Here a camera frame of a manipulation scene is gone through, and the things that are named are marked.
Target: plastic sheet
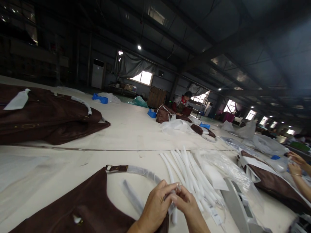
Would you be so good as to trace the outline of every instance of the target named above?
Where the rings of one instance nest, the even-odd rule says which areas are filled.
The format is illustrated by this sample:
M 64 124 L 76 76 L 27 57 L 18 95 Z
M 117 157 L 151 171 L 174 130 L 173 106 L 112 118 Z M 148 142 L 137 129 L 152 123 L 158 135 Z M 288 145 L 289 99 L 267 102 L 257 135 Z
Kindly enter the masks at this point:
M 3 190 L 0 193 L 0 223 L 25 204 L 64 164 L 62 159 L 49 159 Z
M 133 99 L 133 102 L 128 102 L 128 104 L 149 108 L 147 103 L 140 96 L 135 97 L 135 99 Z
M 239 136 L 239 138 L 249 138 L 251 139 L 256 131 L 256 122 L 250 121 L 246 123 L 246 126 L 238 129 L 236 131 L 236 134 Z
M 226 130 L 226 131 L 231 132 L 231 133 L 235 132 L 235 130 L 232 126 L 232 123 L 229 121 L 225 121 L 223 126 L 221 127 L 221 129 Z
M 108 103 L 111 103 L 111 102 L 116 103 L 116 104 L 121 103 L 121 100 L 118 97 L 114 96 L 112 93 L 101 92 L 101 93 L 98 93 L 97 95 L 100 97 L 108 98 Z
M 265 135 L 254 135 L 253 142 L 256 148 L 265 154 L 283 155 L 287 152 L 285 146 Z
M 243 191 L 243 194 L 248 197 L 248 200 L 251 200 L 251 208 L 253 210 L 257 210 L 257 213 L 263 214 L 263 198 L 254 186 L 254 183 L 245 174 L 245 172 L 233 163 L 227 156 L 216 150 L 198 149 L 192 150 L 191 152 L 200 164 L 202 161 L 208 162 L 209 164 L 215 166 L 225 176 L 234 180 Z
M 179 130 L 179 131 L 185 132 L 187 134 L 195 133 L 191 129 L 190 123 L 188 123 L 184 120 L 181 120 L 181 119 L 176 119 L 176 116 L 172 116 L 170 121 L 162 122 L 160 127 L 162 128 L 163 133 L 169 134 L 172 136 L 175 136 L 175 130 Z
M 256 156 L 256 157 L 261 157 L 260 154 L 248 147 L 246 147 L 244 144 L 241 142 L 238 142 L 235 139 L 232 138 L 226 138 L 226 137 L 220 137 L 228 146 L 231 146 L 233 149 L 235 149 L 237 152 L 240 151 L 240 149 L 244 150 L 250 155 Z

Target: table surface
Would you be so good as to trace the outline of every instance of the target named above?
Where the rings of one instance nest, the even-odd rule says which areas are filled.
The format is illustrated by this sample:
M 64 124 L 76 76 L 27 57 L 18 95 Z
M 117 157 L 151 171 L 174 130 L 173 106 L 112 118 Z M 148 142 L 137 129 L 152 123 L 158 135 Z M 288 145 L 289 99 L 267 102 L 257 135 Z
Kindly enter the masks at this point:
M 163 134 L 159 127 L 160 124 L 147 115 L 148 110 L 145 108 L 125 103 L 104 105 L 92 101 L 91 95 L 4 76 L 0 76 L 0 83 L 41 87 L 60 94 L 74 95 L 84 99 L 111 122 L 111 126 L 107 129 L 59 146 L 51 146 L 43 141 L 25 142 L 19 146 L 0 146 L 0 154 L 49 157 L 51 174 L 44 182 L 38 182 L 40 172 L 44 173 L 44 170 L 30 173 L 25 179 L 33 185 L 26 186 L 25 179 L 23 179 L 23 182 L 15 182 L 0 193 L 0 222 L 4 219 L 0 223 L 0 232 L 9 232 L 25 218 L 57 200 L 107 164 L 144 167 L 155 172 L 161 179 L 169 181 L 166 166 L 159 156 L 160 151 L 166 151 L 171 157 L 169 151 L 175 148 L 181 149 L 183 145 L 187 150 L 192 148 L 214 149 L 236 162 L 237 152 L 220 139 L 216 143 L 210 143 L 196 134 L 187 135 L 182 132 L 176 132 L 175 136 Z M 241 141 L 241 139 L 221 130 L 217 123 L 211 124 L 211 130 L 218 136 L 231 137 Z M 135 209 L 121 191 L 120 183 L 123 179 L 129 181 L 144 202 L 155 184 L 135 174 L 108 175 L 107 194 L 109 199 L 125 214 L 138 219 L 139 216 Z M 273 232 L 286 232 L 295 219 L 295 213 L 266 193 L 261 191 L 260 193 L 264 200 L 264 212 L 254 210 L 257 219 Z M 228 211 L 224 213 L 219 208 L 216 209 L 223 219 L 226 215 L 225 228 L 227 232 L 238 233 L 230 213 Z M 206 213 L 203 215 L 211 232 L 224 232 L 210 216 Z M 170 223 L 169 231 L 187 232 L 185 229 L 187 229 L 185 218 L 179 212 L 178 224 L 173 226 Z

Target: plastic bag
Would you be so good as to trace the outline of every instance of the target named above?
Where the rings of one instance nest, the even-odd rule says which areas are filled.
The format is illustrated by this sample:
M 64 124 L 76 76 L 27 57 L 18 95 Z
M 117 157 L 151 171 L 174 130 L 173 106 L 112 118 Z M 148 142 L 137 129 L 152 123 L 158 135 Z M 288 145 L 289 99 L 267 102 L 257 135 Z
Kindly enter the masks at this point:
M 231 133 L 235 132 L 235 130 L 232 126 L 232 123 L 229 121 L 225 121 L 223 126 L 221 127 L 221 129 L 226 130 L 226 131 L 231 132 Z
M 133 102 L 128 102 L 128 104 L 149 108 L 147 103 L 140 96 L 137 96 L 135 99 L 133 99 Z
M 243 191 L 243 194 L 248 197 L 249 204 L 254 212 L 263 213 L 264 204 L 263 198 L 258 192 L 257 188 L 251 179 L 233 163 L 227 156 L 223 155 L 216 150 L 198 149 L 191 150 L 196 160 L 201 164 L 203 161 L 208 162 L 210 165 L 216 167 L 225 176 L 231 178 Z
M 162 122 L 160 127 L 163 133 L 173 136 L 175 136 L 175 130 L 180 130 L 188 134 L 194 133 L 191 124 L 184 120 L 176 119 L 176 115 L 172 116 L 170 121 Z
M 287 170 L 288 158 L 286 157 L 278 160 L 267 159 L 265 162 L 273 167 L 277 172 L 285 172 Z
M 236 134 L 239 136 L 239 138 L 252 138 L 256 131 L 256 122 L 250 121 L 246 123 L 246 126 L 238 129 L 236 131 Z
M 253 142 L 256 148 L 265 154 L 283 155 L 287 152 L 285 146 L 265 135 L 254 135 Z
M 108 103 L 111 103 L 111 102 L 116 103 L 116 104 L 121 103 L 121 100 L 118 97 L 114 96 L 112 93 L 101 92 L 101 93 L 98 93 L 97 95 L 100 97 L 108 98 Z
M 231 146 L 233 149 L 235 149 L 237 152 L 241 150 L 244 150 L 250 155 L 256 156 L 256 157 L 261 157 L 260 154 L 248 147 L 246 147 L 244 144 L 241 142 L 238 142 L 235 139 L 232 138 L 226 138 L 226 137 L 220 137 L 228 146 Z

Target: curtain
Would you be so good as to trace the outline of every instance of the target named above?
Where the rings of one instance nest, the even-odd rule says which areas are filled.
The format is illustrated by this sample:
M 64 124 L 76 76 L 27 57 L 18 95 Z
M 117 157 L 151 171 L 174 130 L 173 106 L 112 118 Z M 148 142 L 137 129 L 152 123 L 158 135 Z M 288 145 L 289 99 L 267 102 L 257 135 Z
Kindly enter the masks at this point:
M 122 78 L 133 78 L 142 71 L 152 74 L 156 71 L 156 66 L 154 64 L 127 52 L 123 52 L 121 56 L 117 55 L 114 67 L 116 74 Z
M 191 84 L 191 86 L 189 87 L 189 91 L 191 91 L 192 96 L 198 96 L 198 95 L 202 95 L 206 92 L 208 92 L 207 89 L 201 87 L 201 86 L 197 86 L 196 84 Z

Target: woman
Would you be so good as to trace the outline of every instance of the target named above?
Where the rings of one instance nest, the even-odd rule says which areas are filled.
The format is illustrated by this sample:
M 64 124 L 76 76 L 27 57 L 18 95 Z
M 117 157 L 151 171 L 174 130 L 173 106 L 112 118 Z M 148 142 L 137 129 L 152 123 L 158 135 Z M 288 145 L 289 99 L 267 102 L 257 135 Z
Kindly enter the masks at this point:
M 155 232 L 162 224 L 172 202 L 184 213 L 189 232 L 210 233 L 194 196 L 184 186 L 179 186 L 180 189 L 177 187 L 178 183 L 167 184 L 162 180 L 150 192 L 142 215 L 133 223 L 128 233 Z M 170 194 L 164 200 L 173 190 L 177 190 L 176 194 Z
M 189 100 L 192 97 L 192 93 L 190 91 L 187 91 L 184 95 L 181 97 L 177 97 L 172 105 L 172 109 L 174 112 L 176 112 L 176 115 L 181 116 L 181 112 L 184 109 L 184 107 L 187 107 L 189 105 Z
M 311 202 L 311 187 L 303 180 L 301 172 L 301 169 L 303 169 L 309 176 L 311 176 L 311 166 L 294 152 L 288 152 L 287 156 L 291 157 L 291 159 L 298 164 L 288 164 L 290 174 L 292 175 L 292 178 L 300 193 Z

